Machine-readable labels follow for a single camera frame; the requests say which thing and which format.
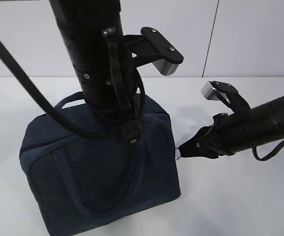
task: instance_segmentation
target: table surface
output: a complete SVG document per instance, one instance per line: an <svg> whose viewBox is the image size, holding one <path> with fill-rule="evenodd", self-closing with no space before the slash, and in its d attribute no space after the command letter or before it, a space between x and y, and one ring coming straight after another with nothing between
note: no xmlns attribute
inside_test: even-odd
<svg viewBox="0 0 284 236"><path fill-rule="evenodd" d="M171 115L177 145L230 112L200 90L214 78L147 78L146 93ZM217 78L234 85L251 107L284 95L284 78ZM55 104L79 91L74 78L34 78ZM38 205L19 164L27 124L42 110L14 78L0 78L0 236L47 236ZM259 149L269 152L273 144ZM250 150L216 160L177 161L182 195L85 232L83 236L284 236L284 149L268 162Z"/></svg>

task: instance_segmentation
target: bag handle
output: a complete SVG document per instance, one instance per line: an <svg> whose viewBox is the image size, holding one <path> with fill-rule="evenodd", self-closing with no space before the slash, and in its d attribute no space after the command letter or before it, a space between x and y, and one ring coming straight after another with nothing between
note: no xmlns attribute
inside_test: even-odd
<svg viewBox="0 0 284 236"><path fill-rule="evenodd" d="M75 102L75 101L79 101L79 100L83 100L84 99L84 95L82 92L76 92L64 99L62 99L60 102L58 102L57 105L55 105L55 108L56 109L62 109L63 106L67 103L70 103L70 102Z"/></svg>
<svg viewBox="0 0 284 236"><path fill-rule="evenodd" d="M69 161L67 150L65 148L59 148L55 150L52 155L56 160L56 164L61 175L61 178L65 184L65 187L72 198L74 204L78 208L79 212L88 219L101 219L113 215L117 211L126 206L134 197L141 181L144 167L144 143L143 140L139 140L134 144L129 144L128 147L129 158L134 157L133 166L129 174L128 187L119 202L113 207L104 211L93 211L89 209L80 194L80 189L73 172L71 163Z"/></svg>

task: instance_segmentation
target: black clip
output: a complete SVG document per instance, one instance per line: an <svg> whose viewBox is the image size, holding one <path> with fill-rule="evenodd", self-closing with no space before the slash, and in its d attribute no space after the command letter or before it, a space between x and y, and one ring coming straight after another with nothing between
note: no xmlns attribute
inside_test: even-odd
<svg viewBox="0 0 284 236"><path fill-rule="evenodd" d="M141 35L125 35L124 40L137 55L135 68L153 63L162 75L171 75L183 62L183 56L156 29L144 27Z"/></svg>

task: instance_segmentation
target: fabric bag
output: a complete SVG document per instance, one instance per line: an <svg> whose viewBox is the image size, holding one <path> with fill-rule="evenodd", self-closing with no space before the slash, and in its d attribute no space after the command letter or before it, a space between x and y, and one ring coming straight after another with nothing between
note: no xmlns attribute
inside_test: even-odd
<svg viewBox="0 0 284 236"><path fill-rule="evenodd" d="M139 104L140 95L136 95ZM76 93L56 109L87 130L102 131ZM51 236L72 236L180 196L170 117L151 98L134 144L75 135L47 114L26 130L20 162Z"/></svg>

